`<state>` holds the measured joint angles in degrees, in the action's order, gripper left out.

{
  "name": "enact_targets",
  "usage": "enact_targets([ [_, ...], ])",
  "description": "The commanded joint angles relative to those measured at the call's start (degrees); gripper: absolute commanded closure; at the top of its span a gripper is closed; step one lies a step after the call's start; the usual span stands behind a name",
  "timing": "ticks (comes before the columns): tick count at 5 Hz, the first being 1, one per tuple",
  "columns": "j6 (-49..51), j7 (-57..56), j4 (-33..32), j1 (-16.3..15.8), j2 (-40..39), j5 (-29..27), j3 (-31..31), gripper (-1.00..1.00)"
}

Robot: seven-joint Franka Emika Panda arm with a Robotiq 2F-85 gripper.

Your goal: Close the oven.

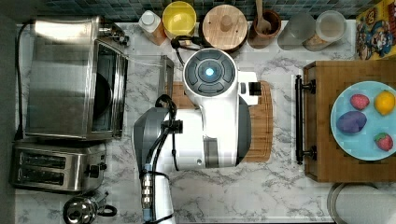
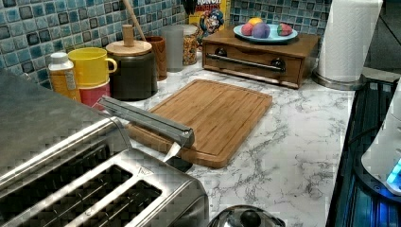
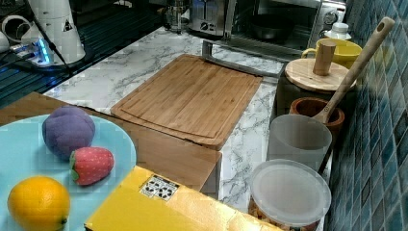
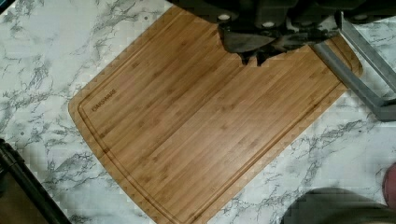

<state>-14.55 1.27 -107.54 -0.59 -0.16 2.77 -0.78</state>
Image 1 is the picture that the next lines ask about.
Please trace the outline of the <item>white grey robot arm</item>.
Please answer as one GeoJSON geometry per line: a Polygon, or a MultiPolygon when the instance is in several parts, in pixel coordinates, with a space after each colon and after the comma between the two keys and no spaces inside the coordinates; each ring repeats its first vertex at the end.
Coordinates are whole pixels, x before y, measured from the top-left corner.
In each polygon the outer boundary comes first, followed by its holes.
{"type": "Polygon", "coordinates": [[[183,66],[182,87],[193,109],[167,94],[134,124],[144,224],[176,224],[169,187],[173,171],[235,167],[251,143],[248,108],[258,99],[241,86],[255,83],[220,49],[200,49],[183,66]]]}

